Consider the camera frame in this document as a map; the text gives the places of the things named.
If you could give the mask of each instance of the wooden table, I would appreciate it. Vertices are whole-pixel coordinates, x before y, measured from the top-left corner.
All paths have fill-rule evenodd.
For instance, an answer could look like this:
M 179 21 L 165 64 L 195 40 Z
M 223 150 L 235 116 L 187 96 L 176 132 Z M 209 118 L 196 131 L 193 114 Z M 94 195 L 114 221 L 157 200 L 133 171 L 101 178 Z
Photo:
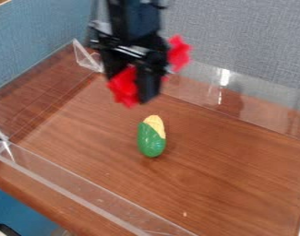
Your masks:
M 209 88 L 173 77 L 165 95 L 129 110 L 66 48 L 0 89 L 0 128 L 197 235 L 298 235 L 300 132 L 288 127 L 300 112 L 224 88 L 215 105 Z M 137 124 L 152 114 L 167 124 L 159 159 L 136 146 Z M 78 235 L 133 235 L 2 162 L 0 189 Z

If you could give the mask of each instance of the gray wall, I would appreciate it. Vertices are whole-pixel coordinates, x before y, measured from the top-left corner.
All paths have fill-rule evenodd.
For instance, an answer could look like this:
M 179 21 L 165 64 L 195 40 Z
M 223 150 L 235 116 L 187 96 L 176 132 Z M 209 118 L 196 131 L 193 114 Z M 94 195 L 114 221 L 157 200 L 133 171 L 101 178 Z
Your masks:
M 176 0 L 176 33 L 200 62 L 300 88 L 300 0 Z
M 92 0 L 13 0 L 0 6 L 0 86 L 73 38 L 85 39 Z

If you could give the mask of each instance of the wooden surface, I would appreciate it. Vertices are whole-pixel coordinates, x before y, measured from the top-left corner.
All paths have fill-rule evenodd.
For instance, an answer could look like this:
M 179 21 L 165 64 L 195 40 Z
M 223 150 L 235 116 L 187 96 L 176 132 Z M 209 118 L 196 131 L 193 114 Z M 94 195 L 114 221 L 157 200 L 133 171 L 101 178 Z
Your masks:
M 92 76 L 88 83 L 81 78 L 88 71 L 74 66 L 74 77 L 68 70 L 72 51 L 62 54 L 54 69 L 41 65 L 0 91 L 0 125 L 11 140 L 197 235 L 296 235 L 300 141 L 220 112 L 241 118 L 243 107 L 252 103 L 256 109 L 248 112 L 262 121 L 263 111 L 299 117 L 300 113 L 255 98 L 247 103 L 246 95 L 228 90 L 223 108 L 209 107 L 217 112 L 168 95 L 128 110 L 113 102 L 102 76 Z M 73 77 L 72 86 L 64 75 Z M 37 77 L 48 82 L 45 90 Z M 30 88 L 42 98 L 38 102 L 30 99 L 35 98 Z M 176 89 L 171 85 L 167 92 L 193 97 Z M 14 106 L 14 100 L 22 105 Z M 136 146 L 137 124 L 152 114 L 167 123 L 168 145 L 160 159 L 144 158 Z M 129 235 L 2 163 L 0 188 L 80 235 Z

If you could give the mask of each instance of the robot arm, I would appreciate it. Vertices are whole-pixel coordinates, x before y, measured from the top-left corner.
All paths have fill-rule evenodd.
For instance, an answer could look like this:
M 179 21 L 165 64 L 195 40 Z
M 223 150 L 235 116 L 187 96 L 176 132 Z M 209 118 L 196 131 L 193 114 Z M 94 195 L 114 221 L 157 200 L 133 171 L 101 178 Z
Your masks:
M 160 94 L 171 59 L 180 59 L 183 54 L 183 64 L 187 64 L 189 46 L 179 37 L 177 48 L 171 48 L 171 43 L 159 34 L 165 8 L 160 0 L 106 0 L 106 4 L 110 29 L 94 27 L 92 48 L 101 53 L 108 87 L 117 102 L 130 107 L 147 103 Z M 171 58 L 176 49 L 179 56 Z

